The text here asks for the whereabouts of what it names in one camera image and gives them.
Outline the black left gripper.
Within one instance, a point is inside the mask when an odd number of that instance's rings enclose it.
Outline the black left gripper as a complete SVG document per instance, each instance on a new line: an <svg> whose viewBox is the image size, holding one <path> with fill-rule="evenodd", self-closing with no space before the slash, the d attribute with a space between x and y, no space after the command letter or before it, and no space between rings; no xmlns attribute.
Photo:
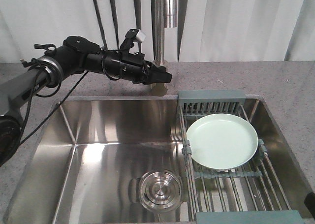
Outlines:
<svg viewBox="0 0 315 224"><path fill-rule="evenodd" d="M100 52L100 57L102 73L110 80L124 79L144 85L171 82L172 74L168 73L165 67L157 67L146 61L142 53L104 50Z"/></svg>

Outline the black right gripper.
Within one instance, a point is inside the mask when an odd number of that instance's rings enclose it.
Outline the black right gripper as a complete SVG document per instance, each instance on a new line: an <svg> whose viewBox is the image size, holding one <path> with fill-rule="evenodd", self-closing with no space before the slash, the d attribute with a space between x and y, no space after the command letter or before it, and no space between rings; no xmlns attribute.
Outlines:
<svg viewBox="0 0 315 224"><path fill-rule="evenodd" d="M310 213L315 213L315 193L310 192L304 200L304 204Z"/></svg>

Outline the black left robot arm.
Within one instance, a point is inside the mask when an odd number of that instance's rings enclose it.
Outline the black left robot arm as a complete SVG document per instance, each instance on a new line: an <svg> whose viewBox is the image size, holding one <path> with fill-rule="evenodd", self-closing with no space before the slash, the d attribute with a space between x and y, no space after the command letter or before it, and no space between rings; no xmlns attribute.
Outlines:
<svg viewBox="0 0 315 224"><path fill-rule="evenodd" d="M4 164L24 142L24 133L30 109L23 117L20 109L30 105L34 96L44 87L60 89L67 77L87 72L106 75L110 80L120 79L134 84L169 83L172 75L163 66L145 60L142 53L130 53L136 37L127 37L118 50L106 50L80 36L69 36L62 46L36 44L44 55L30 62L23 61L27 71L0 86L0 163Z"/></svg>

